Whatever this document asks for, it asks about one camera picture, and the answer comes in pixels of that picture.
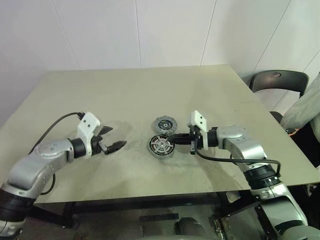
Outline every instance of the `gear wheel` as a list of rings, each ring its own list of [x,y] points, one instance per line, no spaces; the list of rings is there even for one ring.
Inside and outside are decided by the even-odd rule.
[[[159,134],[171,135],[177,130],[177,122],[172,117],[161,116],[153,122],[155,131]]]
[[[168,137],[159,134],[150,138],[148,150],[157,159],[166,159],[170,157],[175,150],[175,144],[168,141]]]

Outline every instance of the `floor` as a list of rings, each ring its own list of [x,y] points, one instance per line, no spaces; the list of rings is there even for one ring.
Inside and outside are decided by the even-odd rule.
[[[209,218],[214,205],[188,205],[170,208],[138,209],[86,213],[76,215],[78,228],[61,226],[28,218],[19,240],[136,240],[156,235],[174,235],[178,220],[141,222],[140,216],[178,214],[179,218],[196,219],[205,229],[207,237],[221,239],[211,226]],[[262,240],[262,229],[253,209],[222,219],[228,240]]]

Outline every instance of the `person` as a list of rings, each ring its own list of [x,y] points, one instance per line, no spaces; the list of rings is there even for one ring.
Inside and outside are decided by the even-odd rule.
[[[299,129],[291,138],[320,172],[320,73],[284,114],[280,124],[284,128]],[[308,224],[320,229],[319,183],[288,188],[305,213]]]
[[[283,128],[300,129],[292,140],[320,171],[320,73],[281,119]]]

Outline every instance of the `white bracket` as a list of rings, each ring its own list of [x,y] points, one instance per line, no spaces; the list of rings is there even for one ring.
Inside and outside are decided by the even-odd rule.
[[[78,124],[75,138],[80,138],[85,146],[84,158],[91,157],[91,139],[93,136],[97,136],[102,128],[100,120],[91,112],[87,112]]]
[[[202,135],[202,140],[203,140],[203,149],[207,151],[208,150],[207,120],[204,118],[204,116],[201,115],[200,112],[195,110],[190,115],[188,126],[189,125],[197,126],[200,129],[200,133]]]

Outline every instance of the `white wall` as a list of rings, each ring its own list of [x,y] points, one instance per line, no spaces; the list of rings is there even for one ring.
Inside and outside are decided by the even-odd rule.
[[[0,0],[0,126],[48,70],[320,71],[319,0]],[[295,100],[267,91],[269,110]]]

